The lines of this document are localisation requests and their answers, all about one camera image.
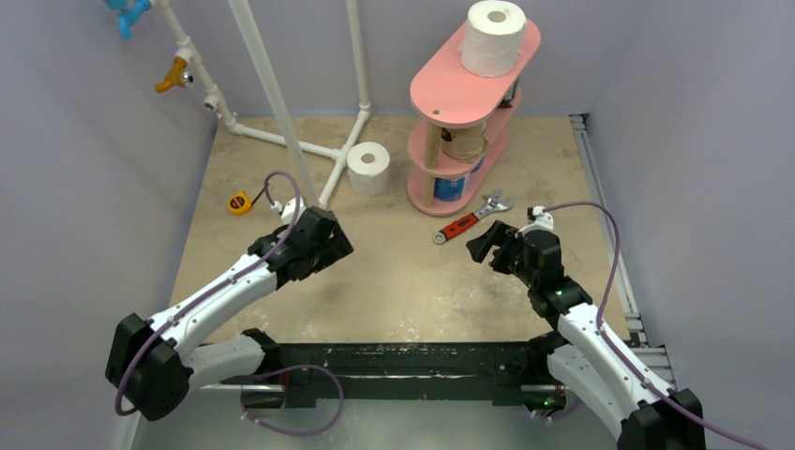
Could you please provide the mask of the green paper roll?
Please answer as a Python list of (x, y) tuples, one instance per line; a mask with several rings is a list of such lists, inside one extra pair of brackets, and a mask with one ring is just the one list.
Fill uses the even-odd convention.
[(518, 82), (514, 82), (502, 98), (501, 108), (512, 108), (518, 91)]

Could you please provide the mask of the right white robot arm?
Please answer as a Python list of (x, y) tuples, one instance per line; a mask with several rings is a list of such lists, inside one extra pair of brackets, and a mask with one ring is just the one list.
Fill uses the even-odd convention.
[(526, 368), (540, 382), (565, 384), (605, 424), (619, 449), (703, 449), (702, 406), (677, 391), (636, 356), (598, 308), (565, 273), (559, 237), (534, 223), (523, 229), (496, 221), (466, 245), (472, 259), (518, 278), (533, 310), (564, 339), (559, 349), (529, 352)]

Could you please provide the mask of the white paper towel roll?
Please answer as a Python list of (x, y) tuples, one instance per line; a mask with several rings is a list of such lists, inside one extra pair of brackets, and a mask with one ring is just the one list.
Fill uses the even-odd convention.
[(523, 9), (512, 2), (479, 1), (471, 5), (458, 48), (462, 66), (480, 77), (507, 74), (518, 60), (526, 25)]

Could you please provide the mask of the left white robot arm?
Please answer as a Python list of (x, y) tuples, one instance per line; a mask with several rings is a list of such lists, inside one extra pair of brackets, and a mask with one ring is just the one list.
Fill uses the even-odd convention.
[(171, 413), (188, 394), (233, 378), (269, 383), (279, 358), (249, 332), (206, 343), (219, 327), (286, 283), (321, 272), (353, 252), (338, 218), (311, 206), (291, 224), (257, 238), (224, 273), (186, 300), (148, 319), (117, 324), (105, 370), (119, 415), (149, 421)]

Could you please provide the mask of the brown paper roll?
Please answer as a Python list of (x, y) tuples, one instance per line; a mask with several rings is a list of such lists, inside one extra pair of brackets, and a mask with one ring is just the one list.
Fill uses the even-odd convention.
[(486, 153), (486, 123), (465, 128), (446, 128), (441, 131), (441, 151), (450, 158), (473, 163)]

